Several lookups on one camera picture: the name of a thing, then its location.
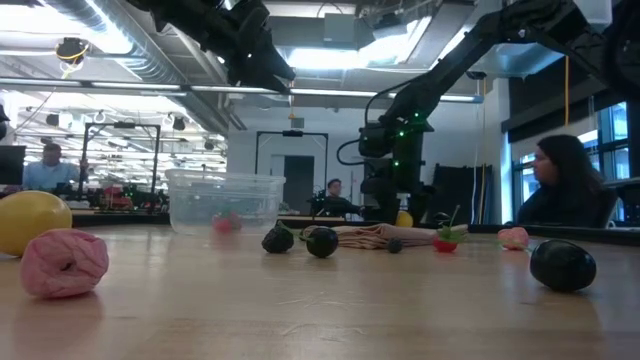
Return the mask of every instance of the table surface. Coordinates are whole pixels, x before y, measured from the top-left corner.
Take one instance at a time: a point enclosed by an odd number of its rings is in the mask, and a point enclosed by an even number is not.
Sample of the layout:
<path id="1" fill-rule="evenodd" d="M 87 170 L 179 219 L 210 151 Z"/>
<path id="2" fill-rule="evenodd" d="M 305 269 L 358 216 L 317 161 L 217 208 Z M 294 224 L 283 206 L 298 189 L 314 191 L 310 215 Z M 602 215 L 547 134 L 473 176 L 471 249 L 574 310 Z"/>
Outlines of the table surface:
<path id="1" fill-rule="evenodd" d="M 88 229 L 111 267 L 96 291 L 29 298 L 0 258 L 0 359 L 638 359 L 640 250 L 585 244 L 586 291 L 553 293 L 528 255 L 473 235 L 432 247 L 304 244 L 268 255 L 258 235 L 190 237 L 169 227 Z"/>

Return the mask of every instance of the yellow ball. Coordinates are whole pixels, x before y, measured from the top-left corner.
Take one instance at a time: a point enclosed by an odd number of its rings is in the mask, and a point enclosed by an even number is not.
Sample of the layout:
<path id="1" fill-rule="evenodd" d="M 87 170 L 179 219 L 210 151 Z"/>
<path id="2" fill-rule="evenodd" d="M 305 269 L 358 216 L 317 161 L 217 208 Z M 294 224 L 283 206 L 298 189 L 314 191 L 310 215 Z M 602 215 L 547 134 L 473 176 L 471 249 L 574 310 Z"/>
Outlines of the yellow ball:
<path id="1" fill-rule="evenodd" d="M 413 218 L 406 211 L 398 211 L 398 217 L 396 218 L 396 226 L 413 227 Z"/>
<path id="2" fill-rule="evenodd" d="M 42 191 L 9 195 L 0 200 L 0 253 L 22 256 L 31 239 L 71 224 L 71 210 L 57 196 Z"/>

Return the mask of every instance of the pink toy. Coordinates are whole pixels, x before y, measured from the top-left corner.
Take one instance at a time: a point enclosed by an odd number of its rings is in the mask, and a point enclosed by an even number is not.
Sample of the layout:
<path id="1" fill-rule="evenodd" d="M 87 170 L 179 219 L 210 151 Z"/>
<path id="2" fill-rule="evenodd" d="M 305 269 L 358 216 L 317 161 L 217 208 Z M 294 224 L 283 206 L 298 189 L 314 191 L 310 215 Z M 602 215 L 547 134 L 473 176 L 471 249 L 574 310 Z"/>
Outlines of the pink toy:
<path id="1" fill-rule="evenodd" d="M 104 241 L 75 229 L 49 230 L 29 242 L 20 263 L 22 287 L 41 298 L 91 291 L 109 268 Z"/>
<path id="2" fill-rule="evenodd" d="M 498 241 L 507 250 L 522 251 L 529 246 L 529 234 L 524 228 L 500 230 Z"/>

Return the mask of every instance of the blue shirt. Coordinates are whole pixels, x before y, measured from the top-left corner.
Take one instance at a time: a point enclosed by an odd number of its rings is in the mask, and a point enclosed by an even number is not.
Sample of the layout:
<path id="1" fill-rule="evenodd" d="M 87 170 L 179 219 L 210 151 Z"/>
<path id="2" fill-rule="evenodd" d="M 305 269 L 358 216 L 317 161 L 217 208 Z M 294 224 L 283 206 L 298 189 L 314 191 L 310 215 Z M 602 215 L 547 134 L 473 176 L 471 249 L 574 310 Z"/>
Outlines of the blue shirt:
<path id="1" fill-rule="evenodd" d="M 69 163 L 59 163 L 47 166 L 40 162 L 33 162 L 24 168 L 22 187 L 30 190 L 53 190 L 58 183 L 68 184 L 71 180 L 78 181 L 78 168 Z"/>

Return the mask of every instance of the plastic bin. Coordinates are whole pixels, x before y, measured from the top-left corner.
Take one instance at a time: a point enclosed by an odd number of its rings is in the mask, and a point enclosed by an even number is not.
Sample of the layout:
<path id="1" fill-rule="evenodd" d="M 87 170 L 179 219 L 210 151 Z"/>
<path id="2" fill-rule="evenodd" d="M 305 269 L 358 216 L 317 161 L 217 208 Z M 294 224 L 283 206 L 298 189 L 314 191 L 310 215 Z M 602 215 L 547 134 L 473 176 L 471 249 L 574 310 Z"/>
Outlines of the plastic bin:
<path id="1" fill-rule="evenodd" d="M 223 214 L 239 217 L 243 230 L 276 223 L 283 177 L 167 170 L 171 226 L 180 234 L 208 235 Z"/>

